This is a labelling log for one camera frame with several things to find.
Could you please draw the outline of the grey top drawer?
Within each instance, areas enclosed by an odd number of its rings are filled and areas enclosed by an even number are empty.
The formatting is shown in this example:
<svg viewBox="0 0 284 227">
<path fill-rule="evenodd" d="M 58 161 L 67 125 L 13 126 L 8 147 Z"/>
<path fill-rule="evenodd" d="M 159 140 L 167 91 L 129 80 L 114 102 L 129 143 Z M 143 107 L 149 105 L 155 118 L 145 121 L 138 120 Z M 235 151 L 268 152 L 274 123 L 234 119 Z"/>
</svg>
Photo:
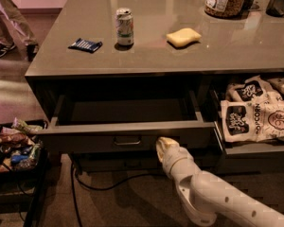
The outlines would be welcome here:
<svg viewBox="0 0 284 227">
<path fill-rule="evenodd" d="M 40 133 L 51 151 L 106 153 L 153 151 L 158 137 L 201 149 L 216 144 L 191 96 L 82 101 L 61 96 L 50 125 Z"/>
</svg>

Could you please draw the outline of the grey drawer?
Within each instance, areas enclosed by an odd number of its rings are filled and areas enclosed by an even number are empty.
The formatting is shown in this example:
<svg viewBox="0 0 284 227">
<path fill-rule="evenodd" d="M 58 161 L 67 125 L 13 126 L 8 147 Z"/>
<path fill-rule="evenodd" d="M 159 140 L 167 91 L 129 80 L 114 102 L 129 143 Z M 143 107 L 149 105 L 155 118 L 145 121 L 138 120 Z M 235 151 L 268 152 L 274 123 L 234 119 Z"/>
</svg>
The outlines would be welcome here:
<svg viewBox="0 0 284 227">
<path fill-rule="evenodd" d="M 161 167 L 154 151 L 130 153 L 82 153 L 72 159 L 79 172 L 128 171 Z"/>
<path fill-rule="evenodd" d="M 51 151 L 106 153 L 153 151 L 158 137 L 201 149 L 216 144 L 191 96 L 82 101 L 61 96 L 50 125 L 40 133 Z"/>
<path fill-rule="evenodd" d="M 284 142 L 226 143 L 222 132 L 220 97 L 209 91 L 212 102 L 215 133 L 222 156 L 216 165 L 217 174 L 271 173 L 284 171 Z"/>
</svg>

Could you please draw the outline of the grey bottom drawer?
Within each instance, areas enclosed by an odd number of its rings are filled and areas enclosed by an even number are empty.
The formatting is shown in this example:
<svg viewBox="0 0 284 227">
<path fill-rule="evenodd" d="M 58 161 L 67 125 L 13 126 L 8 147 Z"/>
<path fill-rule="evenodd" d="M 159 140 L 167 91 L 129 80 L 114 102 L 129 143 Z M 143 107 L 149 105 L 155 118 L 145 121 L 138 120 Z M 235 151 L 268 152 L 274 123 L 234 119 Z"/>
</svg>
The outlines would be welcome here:
<svg viewBox="0 0 284 227">
<path fill-rule="evenodd" d="M 130 153 L 82 153 L 72 159 L 79 172 L 128 171 L 161 167 L 154 151 Z"/>
</svg>

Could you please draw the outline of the grey right drawer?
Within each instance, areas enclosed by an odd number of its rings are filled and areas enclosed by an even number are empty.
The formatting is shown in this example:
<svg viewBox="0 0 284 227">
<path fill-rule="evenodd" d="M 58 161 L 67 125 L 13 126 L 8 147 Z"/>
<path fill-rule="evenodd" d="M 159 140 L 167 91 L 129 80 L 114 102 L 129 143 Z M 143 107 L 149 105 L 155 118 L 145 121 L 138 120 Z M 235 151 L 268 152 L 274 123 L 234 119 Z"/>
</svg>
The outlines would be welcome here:
<svg viewBox="0 0 284 227">
<path fill-rule="evenodd" d="M 271 173 L 284 171 L 284 142 L 226 143 L 222 132 L 220 97 L 209 91 L 212 102 L 215 133 L 222 156 L 216 165 L 217 174 Z"/>
</svg>

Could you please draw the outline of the grey counter cabinet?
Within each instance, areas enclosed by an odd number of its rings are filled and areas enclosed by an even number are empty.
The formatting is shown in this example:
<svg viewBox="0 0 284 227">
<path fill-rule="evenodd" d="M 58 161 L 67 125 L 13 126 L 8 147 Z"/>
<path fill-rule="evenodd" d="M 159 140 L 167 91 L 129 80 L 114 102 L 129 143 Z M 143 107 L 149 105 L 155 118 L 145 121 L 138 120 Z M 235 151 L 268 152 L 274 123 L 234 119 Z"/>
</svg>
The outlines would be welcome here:
<svg viewBox="0 0 284 227">
<path fill-rule="evenodd" d="M 133 14 L 133 44 L 117 43 L 115 13 Z M 192 28 L 198 42 L 175 47 L 167 35 Z M 95 53 L 69 49 L 78 38 L 102 42 Z M 191 96 L 214 125 L 209 91 L 253 76 L 284 75 L 284 18 L 263 9 L 236 19 L 204 12 L 204 0 L 68 0 L 26 74 L 49 125 L 61 96 L 82 101 Z M 197 164 L 215 171 L 216 144 L 192 149 Z"/>
</svg>

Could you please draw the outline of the rear popcorn bag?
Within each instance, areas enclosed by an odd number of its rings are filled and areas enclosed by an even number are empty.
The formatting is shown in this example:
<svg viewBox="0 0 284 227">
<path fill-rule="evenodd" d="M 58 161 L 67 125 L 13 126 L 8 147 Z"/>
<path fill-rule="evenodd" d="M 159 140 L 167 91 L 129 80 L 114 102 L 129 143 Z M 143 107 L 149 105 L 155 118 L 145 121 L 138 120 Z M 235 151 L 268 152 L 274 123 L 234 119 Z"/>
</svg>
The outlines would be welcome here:
<svg viewBox="0 0 284 227">
<path fill-rule="evenodd" d="M 284 104 L 282 95 L 260 76 L 249 78 L 243 84 L 228 84 L 225 99 L 234 102 Z"/>
</svg>

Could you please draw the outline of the popcorn bag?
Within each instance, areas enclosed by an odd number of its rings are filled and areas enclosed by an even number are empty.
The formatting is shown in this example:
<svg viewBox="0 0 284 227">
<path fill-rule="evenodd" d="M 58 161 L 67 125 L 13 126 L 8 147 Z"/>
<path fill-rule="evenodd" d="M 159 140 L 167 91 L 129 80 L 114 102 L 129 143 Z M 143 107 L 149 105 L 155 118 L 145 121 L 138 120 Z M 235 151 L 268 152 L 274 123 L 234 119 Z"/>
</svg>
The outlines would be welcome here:
<svg viewBox="0 0 284 227">
<path fill-rule="evenodd" d="M 282 95 L 260 76 L 249 78 L 243 84 L 228 84 L 225 99 L 234 102 L 284 104 Z"/>
<path fill-rule="evenodd" d="M 221 107 L 226 142 L 284 141 L 284 104 L 223 100 Z"/>
</svg>

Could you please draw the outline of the yellow sponge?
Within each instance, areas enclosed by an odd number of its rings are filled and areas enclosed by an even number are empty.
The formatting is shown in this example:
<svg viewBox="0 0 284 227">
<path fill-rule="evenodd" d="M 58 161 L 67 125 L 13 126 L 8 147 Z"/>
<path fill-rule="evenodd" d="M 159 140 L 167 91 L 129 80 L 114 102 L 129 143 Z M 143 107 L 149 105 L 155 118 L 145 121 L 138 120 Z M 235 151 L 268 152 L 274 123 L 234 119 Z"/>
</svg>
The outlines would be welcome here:
<svg viewBox="0 0 284 227">
<path fill-rule="evenodd" d="M 200 39 L 201 35 L 192 28 L 182 28 L 167 35 L 167 41 L 175 47 L 183 47 Z"/>
</svg>

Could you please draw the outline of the green white soda can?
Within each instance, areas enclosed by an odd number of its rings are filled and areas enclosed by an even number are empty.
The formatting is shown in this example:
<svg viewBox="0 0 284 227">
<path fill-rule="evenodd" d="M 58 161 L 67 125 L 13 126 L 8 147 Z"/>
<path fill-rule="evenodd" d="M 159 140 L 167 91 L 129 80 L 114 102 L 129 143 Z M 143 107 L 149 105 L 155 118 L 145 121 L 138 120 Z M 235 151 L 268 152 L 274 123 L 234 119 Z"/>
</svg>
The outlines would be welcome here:
<svg viewBox="0 0 284 227">
<path fill-rule="evenodd" d="M 117 43 L 122 46 L 133 44 L 133 14 L 129 8 L 119 8 L 115 13 Z"/>
</svg>

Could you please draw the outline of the green snack wrapper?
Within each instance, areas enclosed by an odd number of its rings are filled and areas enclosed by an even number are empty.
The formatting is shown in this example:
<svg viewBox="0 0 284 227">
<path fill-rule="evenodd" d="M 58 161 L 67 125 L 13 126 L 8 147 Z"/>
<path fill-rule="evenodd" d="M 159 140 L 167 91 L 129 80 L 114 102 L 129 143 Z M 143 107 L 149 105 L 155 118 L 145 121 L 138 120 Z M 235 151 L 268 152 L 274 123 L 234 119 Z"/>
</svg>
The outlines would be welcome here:
<svg viewBox="0 0 284 227">
<path fill-rule="evenodd" d="M 17 117 L 14 118 L 12 125 L 14 129 L 18 131 L 22 131 L 26 134 L 36 134 L 38 131 L 40 131 L 43 127 L 39 125 L 28 125 L 28 123 L 22 119 L 19 119 Z"/>
</svg>

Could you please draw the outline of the black snack tray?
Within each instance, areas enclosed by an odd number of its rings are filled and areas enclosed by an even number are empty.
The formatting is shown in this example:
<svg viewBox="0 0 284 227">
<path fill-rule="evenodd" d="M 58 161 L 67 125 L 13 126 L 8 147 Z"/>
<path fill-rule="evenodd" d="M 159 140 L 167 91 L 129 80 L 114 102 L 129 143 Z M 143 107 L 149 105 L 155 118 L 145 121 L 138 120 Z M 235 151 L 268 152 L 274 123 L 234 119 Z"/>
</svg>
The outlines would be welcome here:
<svg viewBox="0 0 284 227">
<path fill-rule="evenodd" d="M 47 122 L 44 120 L 32 120 L 27 123 L 47 128 Z M 48 152 L 37 133 L 26 134 L 11 125 L 12 123 L 0 125 L 0 135 L 23 133 L 34 145 L 0 144 L 0 214 L 16 213 L 22 220 L 22 227 L 36 227 Z M 10 162 L 12 155 L 27 155 L 28 158 L 13 165 Z"/>
</svg>

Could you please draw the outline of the blue snack wrapper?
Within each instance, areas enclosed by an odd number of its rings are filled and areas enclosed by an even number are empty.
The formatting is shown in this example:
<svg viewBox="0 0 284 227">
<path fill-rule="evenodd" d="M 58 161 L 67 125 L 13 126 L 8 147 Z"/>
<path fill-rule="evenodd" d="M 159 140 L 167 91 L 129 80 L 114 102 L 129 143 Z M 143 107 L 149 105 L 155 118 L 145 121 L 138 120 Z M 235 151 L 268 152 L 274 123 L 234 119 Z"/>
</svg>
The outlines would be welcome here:
<svg viewBox="0 0 284 227">
<path fill-rule="evenodd" d="M 26 160 L 28 158 L 27 155 L 12 155 L 10 158 L 10 162 L 13 165 L 19 164 L 21 161 Z"/>
</svg>

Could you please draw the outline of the brown snack wrapper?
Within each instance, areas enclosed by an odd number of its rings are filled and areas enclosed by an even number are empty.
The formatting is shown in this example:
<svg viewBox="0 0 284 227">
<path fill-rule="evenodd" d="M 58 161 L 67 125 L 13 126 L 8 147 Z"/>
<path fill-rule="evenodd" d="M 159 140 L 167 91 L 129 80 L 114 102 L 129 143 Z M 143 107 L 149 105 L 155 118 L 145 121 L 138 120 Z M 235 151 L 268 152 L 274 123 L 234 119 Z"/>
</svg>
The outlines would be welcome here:
<svg viewBox="0 0 284 227">
<path fill-rule="evenodd" d="M 24 144 L 33 146 L 34 142 L 23 133 L 3 134 L 0 135 L 0 144 L 12 143 L 12 144 Z"/>
</svg>

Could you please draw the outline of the large jar of nuts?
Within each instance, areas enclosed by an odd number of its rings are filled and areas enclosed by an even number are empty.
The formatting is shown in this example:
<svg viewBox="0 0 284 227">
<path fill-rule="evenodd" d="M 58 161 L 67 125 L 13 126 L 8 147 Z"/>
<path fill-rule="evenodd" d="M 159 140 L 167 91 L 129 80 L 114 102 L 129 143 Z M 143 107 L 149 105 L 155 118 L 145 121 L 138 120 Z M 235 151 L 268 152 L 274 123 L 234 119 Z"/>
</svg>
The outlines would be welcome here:
<svg viewBox="0 0 284 227">
<path fill-rule="evenodd" d="M 218 18 L 237 16 L 243 6 L 244 0 L 205 0 L 204 11 Z"/>
</svg>

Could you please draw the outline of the walking person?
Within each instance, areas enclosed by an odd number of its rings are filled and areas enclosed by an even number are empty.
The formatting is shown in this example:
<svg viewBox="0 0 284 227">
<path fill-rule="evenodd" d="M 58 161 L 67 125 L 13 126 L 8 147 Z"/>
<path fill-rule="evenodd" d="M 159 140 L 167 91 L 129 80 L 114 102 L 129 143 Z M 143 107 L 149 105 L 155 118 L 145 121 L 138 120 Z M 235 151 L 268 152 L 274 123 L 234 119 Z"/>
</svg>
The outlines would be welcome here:
<svg viewBox="0 0 284 227">
<path fill-rule="evenodd" d="M 37 39 L 26 18 L 12 0 L 0 0 L 0 12 L 18 32 L 19 38 L 27 48 L 27 60 L 33 61 L 39 51 Z M 0 58 L 16 47 L 9 30 L 0 16 Z"/>
</svg>

